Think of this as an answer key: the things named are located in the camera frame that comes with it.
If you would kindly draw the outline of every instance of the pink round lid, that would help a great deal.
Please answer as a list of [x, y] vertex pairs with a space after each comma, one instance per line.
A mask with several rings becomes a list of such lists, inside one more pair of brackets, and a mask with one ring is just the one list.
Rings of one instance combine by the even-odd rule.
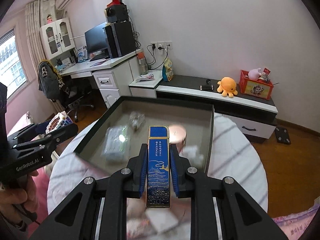
[[170, 125], [169, 129], [169, 143], [181, 143], [187, 136], [187, 131], [182, 125]]

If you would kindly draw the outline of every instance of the red box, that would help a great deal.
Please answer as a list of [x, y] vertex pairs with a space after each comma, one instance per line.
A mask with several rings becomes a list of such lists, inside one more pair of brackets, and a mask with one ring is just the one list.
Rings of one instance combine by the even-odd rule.
[[248, 77], [248, 73], [248, 71], [241, 70], [239, 82], [241, 93], [270, 100], [271, 92], [273, 89], [273, 84], [271, 83], [271, 81], [269, 81], [269, 83], [265, 83], [262, 80], [260, 81], [260, 79], [256, 81], [251, 80]]

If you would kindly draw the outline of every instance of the window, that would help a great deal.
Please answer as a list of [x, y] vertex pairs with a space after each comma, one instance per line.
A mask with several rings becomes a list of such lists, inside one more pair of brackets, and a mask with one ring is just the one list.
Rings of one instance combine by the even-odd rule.
[[0, 82], [8, 87], [7, 98], [27, 82], [18, 52], [14, 30], [0, 37]]

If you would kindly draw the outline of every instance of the blue lighter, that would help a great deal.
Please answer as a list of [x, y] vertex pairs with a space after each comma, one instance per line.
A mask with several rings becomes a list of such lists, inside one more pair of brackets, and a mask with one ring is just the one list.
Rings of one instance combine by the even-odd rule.
[[146, 207], [170, 207], [169, 130], [149, 127]]

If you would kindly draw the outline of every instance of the glass cabinet door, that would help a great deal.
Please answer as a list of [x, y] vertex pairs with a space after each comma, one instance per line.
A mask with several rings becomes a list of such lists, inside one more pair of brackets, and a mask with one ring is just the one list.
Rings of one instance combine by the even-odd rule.
[[56, 43], [56, 40], [55, 40], [53, 28], [52, 27], [47, 27], [45, 32], [47, 34], [47, 38], [48, 38], [48, 43], [49, 43], [49, 48], [50, 48], [51, 54], [54, 54], [54, 53], [58, 52], [58, 47], [57, 47], [57, 43]]
[[52, 59], [62, 53], [55, 22], [40, 27], [40, 37], [47, 59]]
[[61, 43], [62, 51], [65, 52], [73, 49], [75, 47], [75, 43], [73, 39], [71, 39], [72, 33], [69, 19], [63, 18], [55, 21], [55, 23], [58, 30], [59, 42]]
[[64, 43], [65, 47], [71, 46], [70, 38], [69, 38], [69, 33], [67, 29], [67, 24], [65, 22], [60, 23], [60, 30], [61, 30], [61, 43]]

